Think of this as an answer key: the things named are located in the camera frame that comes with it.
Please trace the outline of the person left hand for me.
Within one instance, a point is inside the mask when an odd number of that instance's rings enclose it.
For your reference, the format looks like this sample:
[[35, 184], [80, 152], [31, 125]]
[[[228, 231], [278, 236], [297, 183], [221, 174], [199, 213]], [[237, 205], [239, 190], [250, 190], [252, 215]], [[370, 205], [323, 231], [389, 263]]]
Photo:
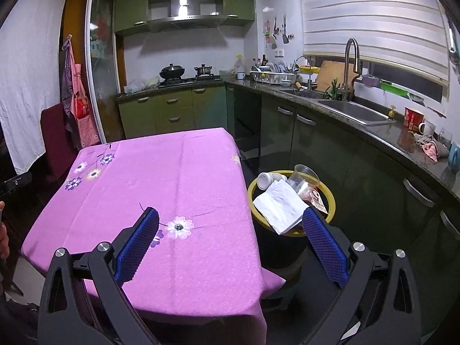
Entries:
[[10, 248], [9, 248], [9, 236], [7, 233], [6, 226], [4, 223], [0, 225], [0, 256], [1, 259], [6, 260], [9, 257]]

